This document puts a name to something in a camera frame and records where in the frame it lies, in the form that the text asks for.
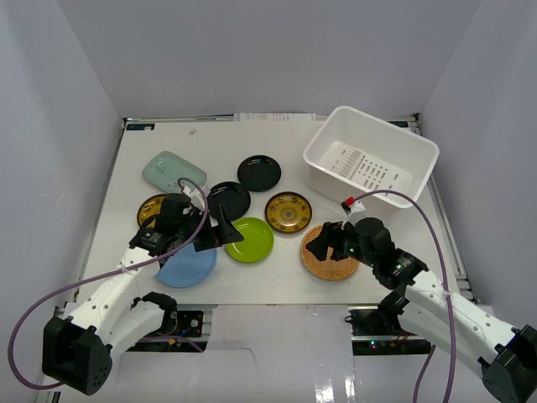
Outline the lime green round plate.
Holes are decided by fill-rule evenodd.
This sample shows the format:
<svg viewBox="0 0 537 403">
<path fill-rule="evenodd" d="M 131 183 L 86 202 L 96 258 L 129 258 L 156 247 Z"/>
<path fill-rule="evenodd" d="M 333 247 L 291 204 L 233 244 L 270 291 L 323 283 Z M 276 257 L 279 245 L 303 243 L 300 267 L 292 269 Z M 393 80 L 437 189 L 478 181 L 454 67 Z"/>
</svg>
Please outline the lime green round plate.
<svg viewBox="0 0 537 403">
<path fill-rule="evenodd" d="M 240 263 L 255 264 L 270 255 L 274 234 L 265 221 L 256 217 L 242 217 L 233 226 L 243 236 L 243 241 L 225 246 L 229 256 Z"/>
</svg>

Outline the yellow patterned plate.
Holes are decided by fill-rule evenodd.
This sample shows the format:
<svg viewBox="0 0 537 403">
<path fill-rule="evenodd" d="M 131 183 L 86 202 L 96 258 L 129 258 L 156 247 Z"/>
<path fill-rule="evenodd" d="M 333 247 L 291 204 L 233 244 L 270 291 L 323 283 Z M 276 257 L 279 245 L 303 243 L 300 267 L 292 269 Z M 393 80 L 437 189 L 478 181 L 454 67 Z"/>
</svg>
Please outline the yellow patterned plate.
<svg viewBox="0 0 537 403">
<path fill-rule="evenodd" d="M 264 218 L 277 233 L 294 234 L 304 230 L 313 217 L 309 201 L 299 193 L 286 191 L 272 196 L 264 208 Z"/>
<path fill-rule="evenodd" d="M 156 217 L 160 213 L 160 208 L 166 194 L 151 196 L 144 201 L 137 212 L 137 223 L 140 227 L 154 228 Z"/>
</svg>

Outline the black glossy round plate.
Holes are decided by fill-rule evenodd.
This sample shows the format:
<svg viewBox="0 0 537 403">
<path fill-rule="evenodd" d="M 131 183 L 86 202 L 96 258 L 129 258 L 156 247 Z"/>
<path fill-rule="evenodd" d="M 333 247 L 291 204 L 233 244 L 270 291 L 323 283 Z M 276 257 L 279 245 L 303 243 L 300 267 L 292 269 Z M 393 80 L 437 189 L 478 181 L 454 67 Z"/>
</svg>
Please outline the black glossy round plate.
<svg viewBox="0 0 537 403">
<path fill-rule="evenodd" d="M 240 183 L 223 181 L 214 185 L 207 197 L 210 215 L 216 218 L 219 207 L 231 222 L 243 217 L 251 206 L 249 191 Z"/>
</svg>

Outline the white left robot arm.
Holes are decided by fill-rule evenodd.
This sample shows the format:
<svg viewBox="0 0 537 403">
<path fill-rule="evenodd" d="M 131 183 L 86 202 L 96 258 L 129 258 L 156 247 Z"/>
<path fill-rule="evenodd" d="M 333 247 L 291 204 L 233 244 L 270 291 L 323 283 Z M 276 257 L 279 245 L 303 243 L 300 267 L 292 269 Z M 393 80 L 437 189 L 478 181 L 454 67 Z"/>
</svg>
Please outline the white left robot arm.
<svg viewBox="0 0 537 403">
<path fill-rule="evenodd" d="M 196 252 L 241 242 L 223 208 L 216 226 L 206 212 L 186 196 L 167 196 L 159 212 L 148 217 L 131 239 L 118 272 L 67 317 L 54 317 L 44 327 L 43 373 L 84 395 L 105 384 L 114 359 L 140 339 L 157 332 L 167 335 L 177 325 L 177 302 L 143 285 L 165 261 L 186 246 Z"/>
</svg>

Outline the woven bamboo round plate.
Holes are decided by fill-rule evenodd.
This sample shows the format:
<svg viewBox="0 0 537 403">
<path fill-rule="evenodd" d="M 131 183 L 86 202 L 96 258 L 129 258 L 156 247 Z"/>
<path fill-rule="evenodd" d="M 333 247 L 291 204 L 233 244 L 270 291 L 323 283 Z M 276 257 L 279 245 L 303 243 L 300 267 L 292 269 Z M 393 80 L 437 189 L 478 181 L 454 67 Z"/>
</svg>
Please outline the woven bamboo round plate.
<svg viewBox="0 0 537 403">
<path fill-rule="evenodd" d="M 300 245 L 300 256 L 304 267 L 313 276 L 328 281 L 340 281 L 351 277 L 359 268 L 360 263 L 355 259 L 343 259 L 335 261 L 331 258 L 333 248 L 327 250 L 326 260 L 319 261 L 307 248 L 306 244 L 316 238 L 321 232 L 322 226 L 317 225 L 310 229 L 303 237 Z"/>
</svg>

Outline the light green rectangular plate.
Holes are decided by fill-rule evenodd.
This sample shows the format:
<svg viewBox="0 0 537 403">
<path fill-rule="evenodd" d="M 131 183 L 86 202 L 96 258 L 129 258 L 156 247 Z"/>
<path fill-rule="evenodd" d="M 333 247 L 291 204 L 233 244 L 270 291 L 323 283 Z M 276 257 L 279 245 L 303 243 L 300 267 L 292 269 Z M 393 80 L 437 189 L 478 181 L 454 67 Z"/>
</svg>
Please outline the light green rectangular plate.
<svg viewBox="0 0 537 403">
<path fill-rule="evenodd" d="M 143 168 L 142 177 L 164 193 L 180 192 L 180 177 L 191 179 L 202 189 L 207 180 L 204 170 L 169 151 L 156 154 Z"/>
</svg>

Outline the light blue round plate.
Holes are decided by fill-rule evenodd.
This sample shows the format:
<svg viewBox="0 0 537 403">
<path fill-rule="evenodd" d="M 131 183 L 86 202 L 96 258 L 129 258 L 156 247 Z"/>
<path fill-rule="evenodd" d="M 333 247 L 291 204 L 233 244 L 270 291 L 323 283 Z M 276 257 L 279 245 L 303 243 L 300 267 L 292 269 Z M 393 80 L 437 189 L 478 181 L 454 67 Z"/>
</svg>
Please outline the light blue round plate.
<svg viewBox="0 0 537 403">
<path fill-rule="evenodd" d="M 196 252 L 194 245 L 188 244 L 162 265 L 155 279 L 173 288 L 198 285 L 214 270 L 216 258 L 215 249 Z"/>
</svg>

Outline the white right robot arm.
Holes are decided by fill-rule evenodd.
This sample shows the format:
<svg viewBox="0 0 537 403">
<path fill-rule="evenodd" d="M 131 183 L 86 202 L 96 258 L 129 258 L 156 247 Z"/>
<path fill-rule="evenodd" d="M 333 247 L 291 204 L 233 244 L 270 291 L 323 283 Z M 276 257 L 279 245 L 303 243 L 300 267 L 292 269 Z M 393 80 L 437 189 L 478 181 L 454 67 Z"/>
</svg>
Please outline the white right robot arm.
<svg viewBox="0 0 537 403">
<path fill-rule="evenodd" d="M 355 259 L 390 292 L 379 303 L 379 326 L 403 331 L 453 353 L 501 402 L 525 402 L 536 391 L 536 330 L 497 319 L 459 293 L 414 255 L 395 246 L 377 218 L 327 222 L 306 244 L 319 261 Z"/>
</svg>

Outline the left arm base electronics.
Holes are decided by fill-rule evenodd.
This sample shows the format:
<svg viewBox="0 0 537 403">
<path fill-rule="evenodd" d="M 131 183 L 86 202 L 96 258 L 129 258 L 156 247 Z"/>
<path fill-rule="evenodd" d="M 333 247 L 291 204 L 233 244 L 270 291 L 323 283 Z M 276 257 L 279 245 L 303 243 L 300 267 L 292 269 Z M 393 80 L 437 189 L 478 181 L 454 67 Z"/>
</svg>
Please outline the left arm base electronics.
<svg viewBox="0 0 537 403">
<path fill-rule="evenodd" d="M 164 330 L 152 332 L 150 340 L 135 344 L 131 350 L 152 353 L 202 353 L 211 330 L 210 317 L 199 310 L 177 311 Z"/>
</svg>

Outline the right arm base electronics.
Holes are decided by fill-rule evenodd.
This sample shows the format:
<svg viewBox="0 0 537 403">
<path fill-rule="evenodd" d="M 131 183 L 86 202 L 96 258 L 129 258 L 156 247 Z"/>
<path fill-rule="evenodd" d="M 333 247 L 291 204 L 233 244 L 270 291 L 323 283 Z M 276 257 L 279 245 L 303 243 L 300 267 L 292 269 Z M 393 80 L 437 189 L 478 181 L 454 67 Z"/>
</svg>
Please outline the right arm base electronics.
<svg viewBox="0 0 537 403">
<path fill-rule="evenodd" d="M 345 322 L 351 327 L 352 351 L 358 356 L 427 355 L 431 344 L 404 331 L 398 319 L 376 306 L 350 309 Z"/>
</svg>

